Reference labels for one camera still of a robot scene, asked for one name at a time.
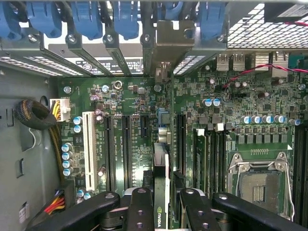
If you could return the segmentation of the RAM slot with white latches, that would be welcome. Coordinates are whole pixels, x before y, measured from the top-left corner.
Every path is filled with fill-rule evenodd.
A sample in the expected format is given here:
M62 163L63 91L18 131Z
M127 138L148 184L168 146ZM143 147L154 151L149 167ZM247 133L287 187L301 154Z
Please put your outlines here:
M225 131L224 124L218 123L215 127L216 132L216 192L224 191L225 186Z
M194 159L193 159L193 176L194 187L202 190L204 193L207 191L207 137L203 128L194 130Z
M295 223L301 224L302 129L295 127L294 184Z

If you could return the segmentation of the long black expansion slot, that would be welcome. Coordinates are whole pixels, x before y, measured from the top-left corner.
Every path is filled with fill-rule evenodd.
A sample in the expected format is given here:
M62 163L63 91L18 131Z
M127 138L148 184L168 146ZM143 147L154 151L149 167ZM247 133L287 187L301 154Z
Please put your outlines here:
M123 143L123 164L124 164L124 185L125 189L132 185L132 140L130 116L122 116L122 143Z
M186 115L176 118L177 169L185 175L186 171Z
M105 145L105 167L106 167L106 189L115 191L115 151L114 151L114 135L113 120L111 116L104 117L104 145Z

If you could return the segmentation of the CPU socket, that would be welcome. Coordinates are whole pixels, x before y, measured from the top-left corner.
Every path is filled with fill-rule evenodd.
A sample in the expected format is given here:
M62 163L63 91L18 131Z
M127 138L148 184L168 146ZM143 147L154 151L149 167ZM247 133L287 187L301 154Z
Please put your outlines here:
M294 220L290 164L286 151L234 152L226 191L290 221Z

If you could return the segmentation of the white PCI expansion slot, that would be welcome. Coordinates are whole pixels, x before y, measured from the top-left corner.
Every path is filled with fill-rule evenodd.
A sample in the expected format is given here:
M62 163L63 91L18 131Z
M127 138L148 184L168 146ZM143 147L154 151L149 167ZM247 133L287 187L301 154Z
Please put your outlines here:
M83 143L85 161L85 182L87 191L95 191L97 180L96 129L94 112L83 112Z

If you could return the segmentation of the short black expansion slot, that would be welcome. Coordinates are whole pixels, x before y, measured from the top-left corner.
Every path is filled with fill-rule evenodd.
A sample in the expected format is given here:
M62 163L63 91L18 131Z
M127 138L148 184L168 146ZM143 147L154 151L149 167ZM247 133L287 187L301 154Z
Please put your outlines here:
M141 115L140 116L140 124L141 124L141 137L147 138L149 137L149 116Z

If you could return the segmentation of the green motherboard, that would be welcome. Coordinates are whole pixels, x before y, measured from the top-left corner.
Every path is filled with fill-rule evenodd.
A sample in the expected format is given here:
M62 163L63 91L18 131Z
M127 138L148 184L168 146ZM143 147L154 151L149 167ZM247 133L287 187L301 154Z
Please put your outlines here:
M176 109L186 114L187 162L185 182L187 188L195 188L193 176L194 130L203 128L212 131L215 138L215 187L216 187L216 132L218 123L233 139L233 150L225 152L225 186L230 155L243 152L245 155L266 149L286 151L290 164L292 199L294 182L295 127L303 132L308 128L308 70L288 68L289 56L282 61L273 59L268 64L253 67L246 63L244 71L234 71L233 62L229 71L217 71L216 60L197 71L175 77ZM269 71L256 72L267 66ZM115 191L124 196L122 116L130 116L132 140L132 186L141 187L143 172L150 170L154 178L154 143L157 141L158 93L154 91L154 77L119 78L64 78L59 81L61 99L70 100L71 117L61 123L62 164L64 178L73 191L67 200L77 204L107 191L104 117L113 120L115 151ZM83 143L83 112L94 112L96 129L97 180L95 191L86 190ZM140 116L149 116L149 137L141 137ZM203 192L211 198L208 190ZM303 161L301 179L301 226L303 211Z

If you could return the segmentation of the white power connector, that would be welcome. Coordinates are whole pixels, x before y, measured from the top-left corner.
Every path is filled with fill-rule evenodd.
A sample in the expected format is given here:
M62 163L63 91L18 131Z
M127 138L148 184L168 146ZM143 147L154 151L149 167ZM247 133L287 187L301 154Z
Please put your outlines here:
M50 99L50 113L57 122L70 121L70 100L69 99Z

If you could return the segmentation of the black PC case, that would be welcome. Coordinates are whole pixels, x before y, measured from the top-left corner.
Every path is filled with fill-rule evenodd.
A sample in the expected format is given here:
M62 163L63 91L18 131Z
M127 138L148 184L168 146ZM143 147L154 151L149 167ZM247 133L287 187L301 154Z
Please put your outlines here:
M178 21L194 22L194 46L177 65L181 76L216 60L218 54L243 53L253 64L256 52L270 61L290 53L308 54L308 0L92 0L97 1L103 36L89 40L76 31L71 2L91 0L0 0L17 14L22 38L0 37L0 231L26 231L39 218L78 205L67 200L73 188L64 178L61 123L50 113L60 99L64 78L154 77L143 74L141 36L156 36L157 3L182 1ZM53 1L62 35L48 38L32 27L28 1ZM139 36L124 40L114 28L114 1L137 1ZM202 42L201 1L226 2L220 37Z

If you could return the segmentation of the silver USB port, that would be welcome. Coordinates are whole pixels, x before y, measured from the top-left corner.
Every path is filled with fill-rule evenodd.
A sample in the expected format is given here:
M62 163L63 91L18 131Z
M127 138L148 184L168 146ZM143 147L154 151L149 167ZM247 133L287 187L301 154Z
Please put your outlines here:
M232 55L233 70L244 71L245 70L245 55L243 53L236 53Z
M218 54L216 57L216 70L229 71L229 59L230 56L226 53Z

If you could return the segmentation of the metal slot cover blank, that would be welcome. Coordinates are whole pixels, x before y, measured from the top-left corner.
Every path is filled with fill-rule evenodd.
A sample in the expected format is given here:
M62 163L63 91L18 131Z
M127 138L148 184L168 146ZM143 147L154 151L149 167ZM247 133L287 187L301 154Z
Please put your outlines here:
M154 50L154 36L144 33L141 36L143 74L149 76L151 74L152 56Z

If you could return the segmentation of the silver network port block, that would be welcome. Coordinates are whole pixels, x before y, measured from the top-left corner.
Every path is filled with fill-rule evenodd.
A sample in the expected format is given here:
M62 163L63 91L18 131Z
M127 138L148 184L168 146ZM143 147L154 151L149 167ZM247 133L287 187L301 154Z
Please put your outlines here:
M270 55L268 52L256 52L253 55L253 67L268 64L270 62L269 59ZM269 67L267 66L256 68L256 72L266 72L266 71L269 71Z

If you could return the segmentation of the teal port connector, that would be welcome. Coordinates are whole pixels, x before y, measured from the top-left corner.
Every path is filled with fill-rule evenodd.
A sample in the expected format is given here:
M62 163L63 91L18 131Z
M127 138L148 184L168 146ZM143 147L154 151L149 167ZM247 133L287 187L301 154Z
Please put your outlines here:
M288 68L308 70L308 54L290 53Z

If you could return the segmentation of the blue card retention clip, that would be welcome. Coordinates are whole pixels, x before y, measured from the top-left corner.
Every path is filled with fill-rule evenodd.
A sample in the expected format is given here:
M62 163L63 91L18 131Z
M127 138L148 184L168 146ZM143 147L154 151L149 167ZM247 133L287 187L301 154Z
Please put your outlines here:
M139 36L138 2L114 1L114 28L124 40L135 39Z
M226 2L201 1L198 10L198 23L201 41L206 42L221 36L225 19Z
M0 1L0 37L11 41L22 38L18 16L7 1Z
M26 10L33 28L48 38L59 38L62 35L61 15L55 2L28 1Z
M103 25L97 1L73 1L71 9L78 33L89 40L102 38Z
M164 1L157 3L157 19L178 21L182 11L182 1Z

